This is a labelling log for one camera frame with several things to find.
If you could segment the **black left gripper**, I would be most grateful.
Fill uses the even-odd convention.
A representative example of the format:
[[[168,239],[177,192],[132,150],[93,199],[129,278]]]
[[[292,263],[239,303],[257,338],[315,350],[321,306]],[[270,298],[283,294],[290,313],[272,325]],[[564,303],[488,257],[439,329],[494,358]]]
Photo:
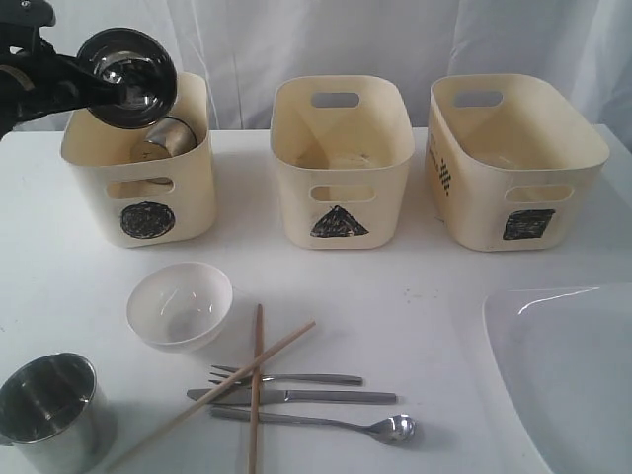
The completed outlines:
[[[40,35],[56,17],[46,1],[1,3],[1,121],[24,123],[85,108],[122,106],[126,87],[106,80],[110,59],[65,58]]]

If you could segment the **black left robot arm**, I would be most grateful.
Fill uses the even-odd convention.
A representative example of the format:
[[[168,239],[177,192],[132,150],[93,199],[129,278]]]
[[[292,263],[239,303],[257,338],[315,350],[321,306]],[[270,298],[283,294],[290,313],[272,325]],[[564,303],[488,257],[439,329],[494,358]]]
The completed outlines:
[[[78,103],[77,69],[40,35],[55,25],[46,1],[1,3],[1,134],[17,125],[71,110]]]

